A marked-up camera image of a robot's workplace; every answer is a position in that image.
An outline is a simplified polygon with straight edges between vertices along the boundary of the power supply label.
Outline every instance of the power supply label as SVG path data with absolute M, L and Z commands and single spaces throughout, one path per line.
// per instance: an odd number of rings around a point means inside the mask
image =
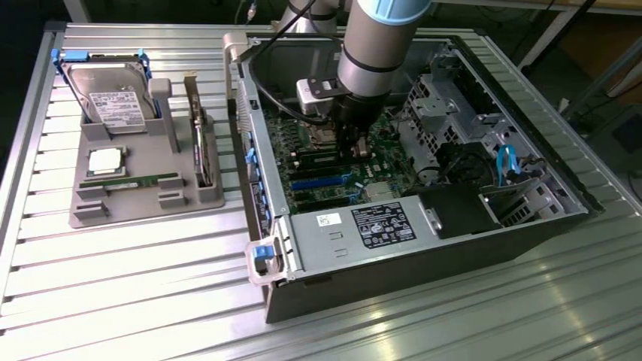
M 143 111 L 135 92 L 91 93 L 90 97 L 107 128 L 144 124 Z
M 417 238 L 399 202 L 353 209 L 353 217 L 367 248 L 389 246 Z

